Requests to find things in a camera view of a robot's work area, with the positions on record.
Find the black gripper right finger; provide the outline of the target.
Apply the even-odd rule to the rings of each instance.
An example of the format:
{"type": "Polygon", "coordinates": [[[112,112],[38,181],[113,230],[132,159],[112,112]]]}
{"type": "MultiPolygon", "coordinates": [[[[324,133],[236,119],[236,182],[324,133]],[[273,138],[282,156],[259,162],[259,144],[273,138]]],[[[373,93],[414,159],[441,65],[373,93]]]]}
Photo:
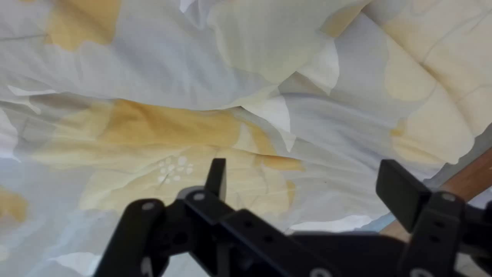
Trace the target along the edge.
{"type": "Polygon", "coordinates": [[[381,159],[376,195],[410,233],[398,277],[465,277],[454,269],[465,253],[492,273],[492,207],[474,207],[456,193],[430,190],[396,159],[381,159]]]}

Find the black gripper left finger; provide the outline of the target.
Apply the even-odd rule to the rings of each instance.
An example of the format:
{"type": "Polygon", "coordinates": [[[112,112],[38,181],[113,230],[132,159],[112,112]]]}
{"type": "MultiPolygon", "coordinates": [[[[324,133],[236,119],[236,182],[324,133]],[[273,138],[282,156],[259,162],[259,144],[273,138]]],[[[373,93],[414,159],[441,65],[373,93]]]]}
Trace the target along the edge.
{"type": "Polygon", "coordinates": [[[168,259],[188,253],[212,277],[328,277],[328,266],[247,209],[222,199],[225,161],[210,162],[201,186],[165,204],[125,206],[93,277],[161,277],[168,259]]]}

